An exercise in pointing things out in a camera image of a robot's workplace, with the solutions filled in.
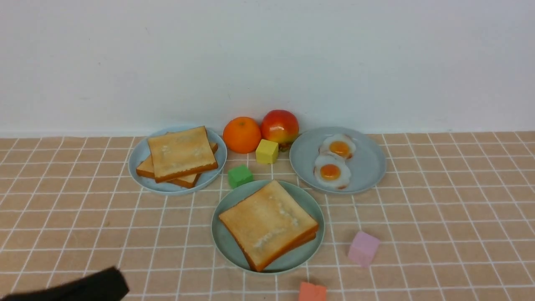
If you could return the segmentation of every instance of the light blue plate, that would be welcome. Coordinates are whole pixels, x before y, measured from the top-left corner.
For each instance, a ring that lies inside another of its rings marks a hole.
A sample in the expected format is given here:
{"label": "light blue plate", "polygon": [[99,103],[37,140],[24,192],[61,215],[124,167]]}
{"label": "light blue plate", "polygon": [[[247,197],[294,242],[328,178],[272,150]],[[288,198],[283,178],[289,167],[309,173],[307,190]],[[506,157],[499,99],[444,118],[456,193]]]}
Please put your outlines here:
{"label": "light blue plate", "polygon": [[217,205],[216,210],[212,216],[212,239],[216,245],[217,250],[233,265],[239,267],[246,272],[257,275],[277,275],[290,272],[307,262],[319,249],[323,242],[325,234],[325,219],[323,212],[316,200],[308,194],[305,190],[293,184],[284,181],[278,181],[280,185],[294,198],[294,200],[303,208],[316,222],[319,224],[319,229],[316,232],[316,238],[307,242],[306,244],[295,248],[288,253],[282,255],[270,265],[265,267],[262,272],[251,270],[245,256],[243,255],[236,240],[232,237],[230,232],[221,221],[219,215],[227,211],[238,202],[246,197],[257,192],[264,187],[271,180],[258,180],[249,182],[238,186],[236,189],[227,194],[221,202]]}
{"label": "light blue plate", "polygon": [[[351,178],[345,189],[323,186],[314,177],[314,161],[325,138],[334,134],[352,137],[356,145],[353,157],[346,161]],[[352,194],[368,190],[381,181],[386,173],[386,156],[383,150],[368,136],[344,127],[320,127],[300,135],[290,148],[290,164],[295,173],[308,186],[324,193]]]}
{"label": "light blue plate", "polygon": [[[167,129],[163,129],[161,131],[155,132],[151,134],[149,137],[154,136],[161,136],[168,132],[181,132],[185,130],[192,129],[194,127],[198,127],[198,125],[179,125],[170,127]],[[225,166],[225,163],[227,161],[227,146],[225,145],[225,142],[223,142],[223,139],[216,134],[215,132],[207,129],[208,134],[208,140],[210,142],[216,142],[218,144],[217,151],[215,153],[217,164],[219,165],[218,169],[216,170],[210,170],[207,172],[203,172],[201,176],[199,177],[199,180],[197,181],[197,185],[193,188],[185,188],[181,186],[177,186],[171,183],[156,183],[153,179],[140,177],[135,172],[135,169],[139,166],[141,162],[143,162],[149,155],[150,155],[150,149],[149,144],[147,143],[147,138],[141,140],[138,145],[135,146],[134,150],[132,151],[132,154],[130,155],[130,158],[128,159],[128,171],[130,172],[130,175],[134,180],[141,185],[142,187],[146,188],[149,191],[156,192],[163,195],[182,195],[187,193],[192,193],[197,190],[203,189],[206,186],[208,186],[210,183],[212,183],[216,178],[217,175],[223,170],[223,166]]]}

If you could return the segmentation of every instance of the stack of toast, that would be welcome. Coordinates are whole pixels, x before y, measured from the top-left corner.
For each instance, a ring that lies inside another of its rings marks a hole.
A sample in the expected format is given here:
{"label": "stack of toast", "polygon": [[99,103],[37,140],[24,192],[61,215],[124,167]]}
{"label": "stack of toast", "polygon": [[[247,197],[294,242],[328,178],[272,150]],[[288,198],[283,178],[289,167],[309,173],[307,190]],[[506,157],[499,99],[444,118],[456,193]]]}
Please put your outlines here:
{"label": "stack of toast", "polygon": [[176,133],[150,137],[150,155],[136,168],[140,177],[156,183],[172,183],[193,188],[201,173],[219,167],[217,143],[210,142],[204,126]]}
{"label": "stack of toast", "polygon": [[251,270],[316,238],[319,224],[276,180],[219,215]]}

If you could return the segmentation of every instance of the foam block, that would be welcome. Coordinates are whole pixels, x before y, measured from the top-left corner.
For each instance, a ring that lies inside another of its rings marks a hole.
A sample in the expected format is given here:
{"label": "foam block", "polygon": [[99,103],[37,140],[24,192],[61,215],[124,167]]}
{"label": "foam block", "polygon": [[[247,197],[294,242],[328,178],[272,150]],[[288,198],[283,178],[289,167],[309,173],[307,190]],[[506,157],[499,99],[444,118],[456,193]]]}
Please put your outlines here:
{"label": "foam block", "polygon": [[228,183],[232,189],[253,181],[253,173],[242,164],[228,171]]}
{"label": "foam block", "polygon": [[273,164],[279,156],[279,144],[262,139],[256,148],[256,162],[260,164]]}
{"label": "foam block", "polygon": [[301,282],[299,301],[325,301],[327,288],[308,282]]}
{"label": "foam block", "polygon": [[361,267],[367,268],[377,252],[379,243],[380,240],[377,238],[359,231],[351,243],[348,257]]}

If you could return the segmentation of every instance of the green cube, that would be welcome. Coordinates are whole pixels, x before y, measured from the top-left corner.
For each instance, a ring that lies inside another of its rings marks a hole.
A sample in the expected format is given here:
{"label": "green cube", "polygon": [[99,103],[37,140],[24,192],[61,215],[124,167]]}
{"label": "green cube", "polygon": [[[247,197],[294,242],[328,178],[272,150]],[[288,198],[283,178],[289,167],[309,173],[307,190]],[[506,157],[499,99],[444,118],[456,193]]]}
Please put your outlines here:
{"label": "green cube", "polygon": [[253,181],[253,174],[242,164],[228,171],[228,183],[232,189]]}

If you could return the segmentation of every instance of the yellow cube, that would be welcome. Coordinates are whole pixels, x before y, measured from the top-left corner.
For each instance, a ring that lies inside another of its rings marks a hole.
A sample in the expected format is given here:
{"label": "yellow cube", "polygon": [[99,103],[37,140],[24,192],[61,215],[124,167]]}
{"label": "yellow cube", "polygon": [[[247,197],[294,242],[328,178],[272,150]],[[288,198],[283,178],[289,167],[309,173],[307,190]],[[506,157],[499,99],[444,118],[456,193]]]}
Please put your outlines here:
{"label": "yellow cube", "polygon": [[273,164],[279,156],[279,144],[262,139],[256,148],[256,162],[260,164]]}

